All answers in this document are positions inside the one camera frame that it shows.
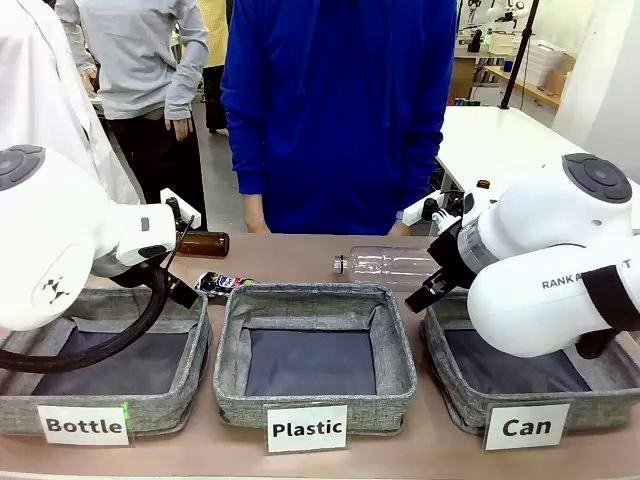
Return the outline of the blue person's right hand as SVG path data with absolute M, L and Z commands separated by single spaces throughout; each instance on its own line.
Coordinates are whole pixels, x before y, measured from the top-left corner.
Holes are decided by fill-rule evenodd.
M 264 217 L 261 194 L 243 196 L 244 219 L 249 233 L 267 234 L 270 232 Z

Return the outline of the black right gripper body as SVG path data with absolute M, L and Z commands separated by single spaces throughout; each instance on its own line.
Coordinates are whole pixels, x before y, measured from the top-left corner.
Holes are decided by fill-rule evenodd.
M 445 296 L 457 287 L 471 287 L 477 273 L 465 263 L 458 240 L 474 226 L 475 223 L 471 223 L 463 227 L 461 221 L 455 221 L 428 247 L 428 253 L 440 266 L 427 279 L 427 290 L 432 296 Z

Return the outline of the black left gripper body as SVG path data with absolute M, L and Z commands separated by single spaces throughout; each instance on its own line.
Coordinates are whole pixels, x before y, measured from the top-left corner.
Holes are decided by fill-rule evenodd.
M 168 300 L 190 309 L 198 300 L 199 295 L 188 284 L 168 271 L 158 273 L 159 308 L 163 309 Z

